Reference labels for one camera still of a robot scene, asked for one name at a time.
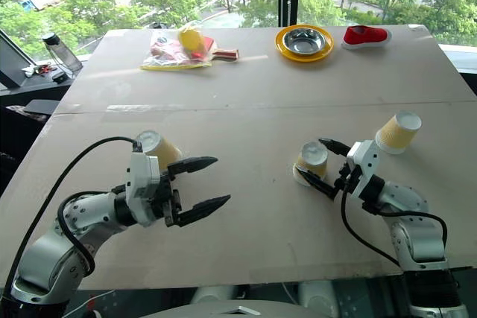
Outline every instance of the red shoe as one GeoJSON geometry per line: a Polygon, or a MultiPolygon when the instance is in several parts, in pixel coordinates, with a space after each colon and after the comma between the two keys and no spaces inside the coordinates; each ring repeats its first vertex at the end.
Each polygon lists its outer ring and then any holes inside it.
{"type": "Polygon", "coordinates": [[[374,48],[384,46],[391,40],[391,32],[387,29],[370,26],[349,26],[343,38],[343,47],[348,50],[355,48],[374,48]]]}

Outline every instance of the clear bottle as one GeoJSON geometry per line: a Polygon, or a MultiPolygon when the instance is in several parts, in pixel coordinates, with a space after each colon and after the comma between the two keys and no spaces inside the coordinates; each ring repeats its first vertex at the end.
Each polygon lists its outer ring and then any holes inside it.
{"type": "Polygon", "coordinates": [[[47,33],[42,37],[43,42],[48,50],[54,52],[63,64],[73,73],[83,68],[81,61],[73,54],[73,52],[65,45],[63,41],[55,33],[47,33]]]}

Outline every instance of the stainless steel bowl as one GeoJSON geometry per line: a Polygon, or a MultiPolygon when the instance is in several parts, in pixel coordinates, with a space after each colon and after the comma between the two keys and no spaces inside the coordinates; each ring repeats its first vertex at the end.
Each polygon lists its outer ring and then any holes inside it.
{"type": "Polygon", "coordinates": [[[283,37],[283,46],[297,55],[313,55],[324,49],[325,36],[315,29],[295,28],[283,37]]]}

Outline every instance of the paper cup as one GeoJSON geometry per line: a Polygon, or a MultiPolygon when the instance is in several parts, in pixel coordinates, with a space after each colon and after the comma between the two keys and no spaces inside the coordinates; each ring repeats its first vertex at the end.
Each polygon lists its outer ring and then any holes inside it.
{"type": "Polygon", "coordinates": [[[415,113],[399,111],[376,133],[376,143],[389,154],[400,154],[411,143],[422,124],[415,113]]]}
{"type": "Polygon", "coordinates": [[[311,141],[302,146],[300,155],[293,165],[293,177],[303,185],[309,186],[307,181],[297,171],[297,167],[311,171],[320,179],[326,176],[326,161],[328,160],[328,150],[318,141],[311,141]]]}
{"type": "Polygon", "coordinates": [[[136,140],[141,142],[144,153],[158,158],[161,171],[165,171],[169,164],[182,158],[179,149],[153,130],[142,132],[136,140]]]}

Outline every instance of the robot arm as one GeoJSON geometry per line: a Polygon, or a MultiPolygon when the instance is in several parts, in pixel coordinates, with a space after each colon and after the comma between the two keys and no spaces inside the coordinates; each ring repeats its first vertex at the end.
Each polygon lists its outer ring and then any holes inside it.
{"type": "Polygon", "coordinates": [[[78,193],[60,205],[50,229],[22,256],[18,274],[1,311],[6,317],[61,317],[83,277],[94,270],[94,256],[112,235],[136,223],[147,227],[164,217],[166,226],[185,226],[223,206],[230,195],[198,203],[182,212],[177,174],[198,171],[216,158],[189,158],[160,173],[158,159],[132,152],[124,185],[111,192],[78,193]]]}
{"type": "Polygon", "coordinates": [[[427,201],[412,188],[386,182],[376,176],[379,149],[374,141],[356,142],[348,147],[330,139],[320,139],[329,150],[346,156],[335,185],[322,182],[311,172],[300,170],[304,179],[334,199],[339,190],[348,190],[352,199],[363,200],[363,209],[379,214],[387,223],[399,266],[404,271],[413,317],[466,318],[465,305],[445,256],[446,226],[429,214],[427,201]],[[440,222],[442,230],[436,227],[440,222]]]}

